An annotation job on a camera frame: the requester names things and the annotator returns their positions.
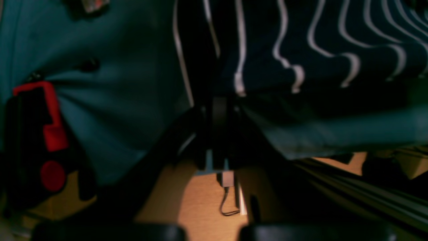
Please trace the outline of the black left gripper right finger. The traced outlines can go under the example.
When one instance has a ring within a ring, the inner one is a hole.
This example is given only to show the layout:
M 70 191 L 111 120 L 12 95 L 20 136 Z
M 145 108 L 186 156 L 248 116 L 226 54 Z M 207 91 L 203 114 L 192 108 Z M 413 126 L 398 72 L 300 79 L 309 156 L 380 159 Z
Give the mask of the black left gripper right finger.
M 329 196 L 270 146 L 235 99 L 223 99 L 225 152 L 243 191 L 240 241 L 395 241 L 393 228 Z

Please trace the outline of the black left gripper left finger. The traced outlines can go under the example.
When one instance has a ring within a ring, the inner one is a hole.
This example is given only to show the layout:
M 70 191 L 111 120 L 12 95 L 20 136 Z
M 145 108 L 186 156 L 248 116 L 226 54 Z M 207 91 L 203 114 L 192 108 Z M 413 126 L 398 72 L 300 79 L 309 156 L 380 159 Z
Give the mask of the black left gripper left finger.
M 162 134 L 154 147 L 95 203 L 61 221 L 44 222 L 33 241 L 185 241 L 172 205 L 194 172 L 206 166 L 213 101 L 199 102 Z

